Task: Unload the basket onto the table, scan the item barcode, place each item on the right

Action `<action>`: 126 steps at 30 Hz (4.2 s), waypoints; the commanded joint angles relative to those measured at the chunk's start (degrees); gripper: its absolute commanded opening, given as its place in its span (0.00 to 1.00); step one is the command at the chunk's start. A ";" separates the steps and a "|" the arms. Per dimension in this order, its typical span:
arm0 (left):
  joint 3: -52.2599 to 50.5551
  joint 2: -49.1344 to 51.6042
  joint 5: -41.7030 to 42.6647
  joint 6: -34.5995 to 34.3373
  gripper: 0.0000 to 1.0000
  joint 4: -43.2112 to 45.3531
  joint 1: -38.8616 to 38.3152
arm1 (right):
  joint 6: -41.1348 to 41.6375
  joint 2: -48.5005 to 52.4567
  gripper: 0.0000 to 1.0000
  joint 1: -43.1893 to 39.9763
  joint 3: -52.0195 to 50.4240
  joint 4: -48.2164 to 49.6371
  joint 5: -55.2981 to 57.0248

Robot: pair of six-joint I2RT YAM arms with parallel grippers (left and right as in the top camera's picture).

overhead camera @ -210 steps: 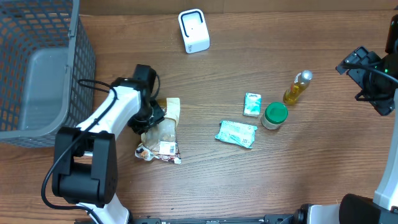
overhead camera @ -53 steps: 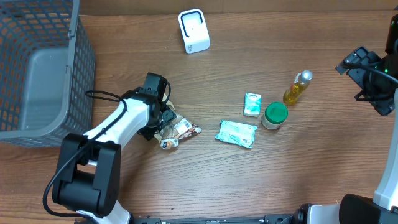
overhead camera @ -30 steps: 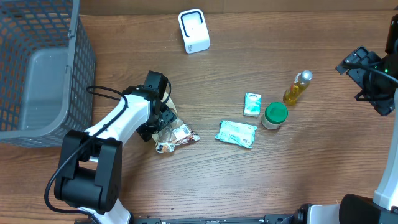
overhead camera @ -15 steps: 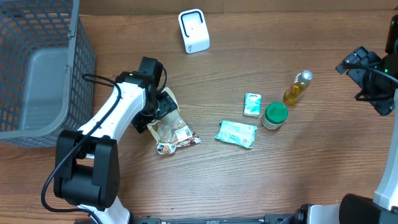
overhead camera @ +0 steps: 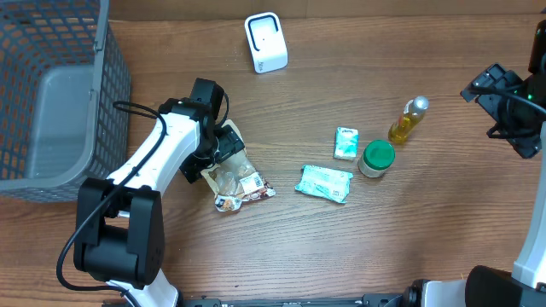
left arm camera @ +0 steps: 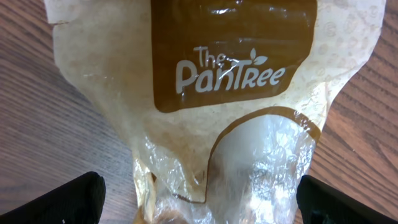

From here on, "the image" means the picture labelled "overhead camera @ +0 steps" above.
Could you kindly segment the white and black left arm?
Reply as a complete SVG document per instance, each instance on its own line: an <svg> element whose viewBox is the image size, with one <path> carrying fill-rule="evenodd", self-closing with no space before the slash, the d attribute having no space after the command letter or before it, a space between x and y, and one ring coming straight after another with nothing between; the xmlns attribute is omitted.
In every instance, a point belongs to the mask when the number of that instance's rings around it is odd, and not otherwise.
<svg viewBox="0 0 546 307"><path fill-rule="evenodd" d="M229 105L216 82L197 78L188 97L159 109L116 101L126 113L155 119L141 147L105 179L88 178L78 191L76 229L56 265L58 281L84 292L115 291L126 306L181 306L183 295L161 269L165 256L162 195L177 172L188 182L245 147L218 113ZM95 286L75 286L62 273L68 252Z"/></svg>

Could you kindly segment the teal snack bar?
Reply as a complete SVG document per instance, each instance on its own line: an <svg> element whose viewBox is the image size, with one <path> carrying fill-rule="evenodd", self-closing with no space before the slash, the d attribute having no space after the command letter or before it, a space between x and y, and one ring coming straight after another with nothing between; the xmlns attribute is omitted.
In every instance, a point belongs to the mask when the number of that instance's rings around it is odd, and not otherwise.
<svg viewBox="0 0 546 307"><path fill-rule="evenodd" d="M338 171L316 165L304 165L302 177L295 190L303 194L345 204L350 193L350 172Z"/></svg>

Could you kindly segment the brown snack packet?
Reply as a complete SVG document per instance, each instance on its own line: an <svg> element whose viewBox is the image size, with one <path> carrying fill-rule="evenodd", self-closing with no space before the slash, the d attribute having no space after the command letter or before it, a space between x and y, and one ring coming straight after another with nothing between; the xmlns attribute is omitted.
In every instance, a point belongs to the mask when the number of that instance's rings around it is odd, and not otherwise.
<svg viewBox="0 0 546 307"><path fill-rule="evenodd" d="M243 203L276 195L268 181L247 158L247 150L231 155L200 172L214 193L214 206L220 212L238 211Z"/></svg>

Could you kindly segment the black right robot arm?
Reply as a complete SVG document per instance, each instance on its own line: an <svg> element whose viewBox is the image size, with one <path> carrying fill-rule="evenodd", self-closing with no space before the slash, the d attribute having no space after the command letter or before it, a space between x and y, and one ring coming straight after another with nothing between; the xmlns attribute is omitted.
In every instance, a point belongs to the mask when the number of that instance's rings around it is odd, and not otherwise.
<svg viewBox="0 0 546 307"><path fill-rule="evenodd" d="M521 159L537 158L528 226L509 269L477 265L466 279L466 306L545 305L545 20L534 29L527 75L499 63L485 68L461 91L493 120L486 135L504 140Z"/></svg>

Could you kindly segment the yellow liquid bottle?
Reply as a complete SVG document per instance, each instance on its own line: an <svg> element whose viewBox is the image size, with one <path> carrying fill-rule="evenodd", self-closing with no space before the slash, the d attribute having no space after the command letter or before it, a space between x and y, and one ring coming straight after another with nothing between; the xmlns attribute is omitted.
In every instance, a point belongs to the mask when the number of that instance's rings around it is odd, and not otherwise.
<svg viewBox="0 0 546 307"><path fill-rule="evenodd" d="M408 101L402 114L388 131L388 139L391 142L405 143L411 131L424 119L429 108L429 100L425 96L417 96Z"/></svg>

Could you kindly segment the green lidded jar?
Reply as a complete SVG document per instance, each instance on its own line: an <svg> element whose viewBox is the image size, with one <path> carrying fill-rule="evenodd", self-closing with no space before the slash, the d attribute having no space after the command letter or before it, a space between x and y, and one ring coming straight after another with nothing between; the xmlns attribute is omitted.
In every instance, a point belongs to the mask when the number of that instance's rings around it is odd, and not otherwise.
<svg viewBox="0 0 546 307"><path fill-rule="evenodd" d="M364 149L357 165L366 177L377 178L392 166L395 158L395 149L389 142L374 140Z"/></svg>

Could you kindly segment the teal Kleenex tissue pack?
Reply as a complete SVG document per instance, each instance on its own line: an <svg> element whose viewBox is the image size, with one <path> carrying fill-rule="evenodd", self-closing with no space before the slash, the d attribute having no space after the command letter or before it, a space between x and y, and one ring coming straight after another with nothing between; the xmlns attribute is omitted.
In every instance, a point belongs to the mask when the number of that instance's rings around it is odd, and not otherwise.
<svg viewBox="0 0 546 307"><path fill-rule="evenodd" d="M338 127L335 134L334 157L336 159L354 160L357 157L358 130Z"/></svg>

